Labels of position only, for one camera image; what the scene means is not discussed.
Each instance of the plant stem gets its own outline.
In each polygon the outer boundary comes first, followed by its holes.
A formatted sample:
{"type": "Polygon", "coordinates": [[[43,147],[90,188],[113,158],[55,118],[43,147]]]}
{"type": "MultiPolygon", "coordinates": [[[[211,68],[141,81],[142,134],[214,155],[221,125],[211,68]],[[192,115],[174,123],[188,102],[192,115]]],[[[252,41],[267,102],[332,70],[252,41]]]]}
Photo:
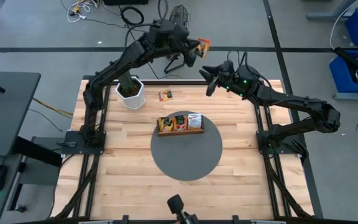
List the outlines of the plant stem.
{"type": "Polygon", "coordinates": [[[131,91],[135,88],[135,82],[131,78],[131,74],[129,73],[129,71],[118,77],[118,81],[120,83],[121,90],[124,92],[131,91]]]}

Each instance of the white cable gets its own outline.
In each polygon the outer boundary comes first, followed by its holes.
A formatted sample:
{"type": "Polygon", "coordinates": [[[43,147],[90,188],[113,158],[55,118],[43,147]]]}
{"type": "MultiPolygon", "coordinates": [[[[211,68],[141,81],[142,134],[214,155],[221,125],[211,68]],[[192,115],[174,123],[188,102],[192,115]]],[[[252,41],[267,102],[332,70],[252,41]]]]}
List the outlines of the white cable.
{"type": "Polygon", "coordinates": [[[329,37],[329,45],[331,46],[331,48],[332,48],[333,50],[335,50],[335,48],[333,47],[333,43],[332,43],[335,26],[336,26],[336,24],[338,23],[339,19],[345,14],[345,12],[347,12],[347,11],[354,5],[354,3],[352,3],[347,9],[345,9],[345,10],[341,13],[341,15],[338,16],[338,18],[336,19],[336,21],[335,21],[335,23],[334,23],[333,29],[332,29],[332,31],[331,31],[331,36],[329,37]]]}
{"type": "MultiPolygon", "coordinates": [[[[89,6],[97,6],[97,4],[92,0],[93,3],[89,3],[89,2],[82,2],[81,5],[79,6],[80,8],[83,8],[85,10],[85,12],[90,12],[91,8],[89,6]]],[[[79,13],[75,13],[76,15],[78,15],[78,19],[76,20],[70,20],[70,13],[72,12],[70,9],[74,6],[76,6],[78,4],[78,2],[72,4],[68,9],[67,9],[67,21],[74,23],[74,22],[78,22],[81,19],[86,19],[86,16],[82,16],[79,13]]]]}
{"type": "Polygon", "coordinates": [[[68,20],[69,22],[71,22],[71,23],[78,22],[78,21],[81,19],[81,18],[78,18],[78,19],[76,19],[76,20],[74,20],[74,21],[71,21],[71,20],[70,20],[70,13],[71,13],[70,8],[72,8],[73,6],[76,6],[77,4],[78,4],[78,2],[72,4],[72,5],[67,9],[67,20],[68,20]]]}

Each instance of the snack package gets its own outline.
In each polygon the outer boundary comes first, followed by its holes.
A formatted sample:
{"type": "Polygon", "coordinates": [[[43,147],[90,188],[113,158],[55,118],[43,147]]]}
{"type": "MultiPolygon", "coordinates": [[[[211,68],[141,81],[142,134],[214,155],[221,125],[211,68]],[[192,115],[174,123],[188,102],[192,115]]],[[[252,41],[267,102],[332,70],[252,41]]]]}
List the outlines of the snack package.
{"type": "Polygon", "coordinates": [[[203,117],[201,114],[189,114],[187,117],[188,130],[200,129],[203,117]]]}
{"type": "Polygon", "coordinates": [[[160,118],[158,125],[160,126],[160,132],[170,132],[173,129],[173,120],[172,118],[160,118]]]}
{"type": "Polygon", "coordinates": [[[196,48],[196,55],[200,56],[201,58],[205,58],[206,53],[208,52],[209,49],[209,40],[202,39],[202,38],[199,38],[198,40],[200,44],[196,48]]]}
{"type": "Polygon", "coordinates": [[[160,97],[160,102],[166,101],[166,100],[172,100],[172,92],[171,90],[165,90],[163,92],[158,93],[160,97]]]}
{"type": "Polygon", "coordinates": [[[185,115],[175,116],[173,122],[175,131],[187,130],[187,117],[185,115]]]}

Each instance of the potted plant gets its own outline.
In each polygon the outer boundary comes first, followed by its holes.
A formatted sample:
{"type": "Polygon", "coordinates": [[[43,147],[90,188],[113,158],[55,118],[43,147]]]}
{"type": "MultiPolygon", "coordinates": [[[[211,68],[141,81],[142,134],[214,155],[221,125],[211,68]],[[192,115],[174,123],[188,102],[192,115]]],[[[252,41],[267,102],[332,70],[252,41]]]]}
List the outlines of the potted plant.
{"type": "Polygon", "coordinates": [[[124,106],[132,110],[141,108],[146,102],[143,83],[137,77],[132,77],[129,71],[121,75],[118,81],[116,93],[121,97],[124,106]]]}

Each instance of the table leg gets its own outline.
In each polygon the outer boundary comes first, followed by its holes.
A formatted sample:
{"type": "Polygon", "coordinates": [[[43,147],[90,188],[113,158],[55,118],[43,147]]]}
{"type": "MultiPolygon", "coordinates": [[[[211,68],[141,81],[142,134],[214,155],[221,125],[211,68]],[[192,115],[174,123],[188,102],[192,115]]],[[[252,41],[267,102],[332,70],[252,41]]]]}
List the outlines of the table leg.
{"type": "MultiPolygon", "coordinates": [[[[335,10],[335,12],[311,12],[306,15],[307,19],[332,19],[336,20],[341,13],[347,9],[351,4],[357,0],[343,0],[341,5],[335,10]]],[[[346,12],[342,17],[349,18],[352,16],[352,12],[346,12]]]]}
{"type": "Polygon", "coordinates": [[[17,137],[12,153],[22,154],[38,161],[51,164],[55,167],[60,167],[62,158],[56,152],[52,152],[44,147],[34,144],[22,137],[17,137]]]}

